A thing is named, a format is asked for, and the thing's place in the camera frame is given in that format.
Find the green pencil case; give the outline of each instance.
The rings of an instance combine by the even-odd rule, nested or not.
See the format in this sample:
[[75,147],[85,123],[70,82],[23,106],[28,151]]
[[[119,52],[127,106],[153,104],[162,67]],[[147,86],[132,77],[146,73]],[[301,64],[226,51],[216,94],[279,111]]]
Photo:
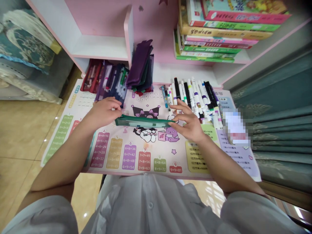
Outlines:
[[143,128],[165,128],[170,127],[169,122],[172,120],[159,120],[159,119],[150,119],[142,117],[134,117],[122,115],[121,117],[115,119],[117,126],[130,126],[130,127],[143,127]]

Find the sleeve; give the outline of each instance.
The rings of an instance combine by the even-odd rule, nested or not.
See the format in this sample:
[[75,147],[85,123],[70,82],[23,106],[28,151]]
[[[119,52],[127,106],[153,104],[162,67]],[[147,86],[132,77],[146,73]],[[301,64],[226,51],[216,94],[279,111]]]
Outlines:
[[305,233],[269,199],[250,192],[234,192],[221,209],[221,219],[241,234]]
[[78,225],[71,204],[49,196],[20,211],[2,232],[7,233],[78,233]]

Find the finger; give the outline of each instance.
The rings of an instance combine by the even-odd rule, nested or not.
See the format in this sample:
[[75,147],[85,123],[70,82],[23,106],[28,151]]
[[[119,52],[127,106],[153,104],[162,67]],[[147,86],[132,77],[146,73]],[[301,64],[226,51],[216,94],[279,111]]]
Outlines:
[[190,123],[193,121],[193,116],[190,114],[177,114],[172,120],[173,121],[182,120],[185,121],[186,123]]
[[121,110],[120,105],[117,102],[114,101],[108,101],[109,109],[116,109],[116,110]]
[[107,97],[106,99],[109,100],[109,101],[116,102],[119,106],[121,106],[121,104],[122,104],[120,101],[116,100],[115,97]]
[[189,107],[185,102],[183,102],[183,101],[180,100],[180,99],[178,99],[178,104],[179,104],[179,105],[182,105],[182,106],[185,106],[185,107],[187,107],[187,108],[190,109],[190,107]]
[[192,114],[192,110],[187,106],[182,105],[170,105],[171,109],[181,110],[184,114]]
[[173,123],[173,122],[169,122],[168,123],[171,127],[173,127],[178,133],[182,134],[185,133],[185,128],[176,124],[176,123]]

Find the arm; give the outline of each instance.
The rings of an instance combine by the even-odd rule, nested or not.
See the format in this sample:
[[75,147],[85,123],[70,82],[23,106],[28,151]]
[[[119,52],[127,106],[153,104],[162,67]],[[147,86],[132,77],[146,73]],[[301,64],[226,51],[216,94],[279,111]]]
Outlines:
[[187,124],[183,127],[176,123],[169,124],[186,139],[198,145],[210,174],[225,195],[236,191],[247,191],[266,196],[264,191],[245,170],[203,132],[199,119],[192,113],[187,104],[181,100],[178,100],[178,104],[176,106],[170,106],[170,108],[182,110],[184,114],[178,114],[173,120],[182,120]]
[[93,108],[67,141],[42,168],[18,212],[31,203],[51,195],[60,195],[71,201],[74,182],[85,163],[94,132],[121,116],[120,105],[121,102],[114,97],[94,103]]

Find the book spine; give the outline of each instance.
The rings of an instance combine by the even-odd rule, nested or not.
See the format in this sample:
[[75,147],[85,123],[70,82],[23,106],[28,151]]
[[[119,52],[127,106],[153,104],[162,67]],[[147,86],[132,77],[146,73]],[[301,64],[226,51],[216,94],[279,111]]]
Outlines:
[[185,41],[184,45],[196,45],[196,46],[209,46],[209,47],[223,47],[223,48],[236,48],[236,49],[250,49],[251,45],[246,44],[231,44],[231,43],[213,43],[213,42],[196,42]]
[[205,17],[205,20],[262,23],[262,24],[282,24],[290,16],[291,15],[289,14],[262,14],[262,13],[246,13],[246,12],[210,10],[207,16]]
[[216,47],[193,47],[185,46],[184,51],[201,51],[201,52],[215,52],[215,53],[228,53],[228,54],[237,54],[241,49],[232,49],[232,48],[216,48]]
[[206,57],[206,58],[234,58],[236,54],[220,54],[220,53],[202,53],[202,52],[187,52],[181,51],[181,56],[194,56],[194,57]]
[[234,59],[218,59],[218,58],[205,58],[199,59],[197,57],[192,56],[177,56],[177,60],[189,60],[189,61],[205,61],[205,62],[228,62],[228,63],[234,63]]
[[274,32],[280,27],[280,25],[277,24],[252,24],[252,23],[197,21],[197,20],[192,20],[190,22],[190,26],[204,28],[236,29],[236,30],[255,30],[267,32]]
[[189,35],[185,35],[185,40],[186,41],[195,41],[195,42],[229,43],[229,44],[243,44],[243,45],[255,45],[256,44],[256,43],[254,43],[254,41],[256,41],[256,40],[239,41],[239,40],[232,40],[231,38],[212,38],[212,37],[198,37],[198,36],[189,36]]
[[227,38],[240,38],[252,40],[264,40],[269,38],[273,34],[272,32],[190,27],[188,25],[187,26],[184,25],[180,33],[182,35],[191,35],[191,36],[227,37]]

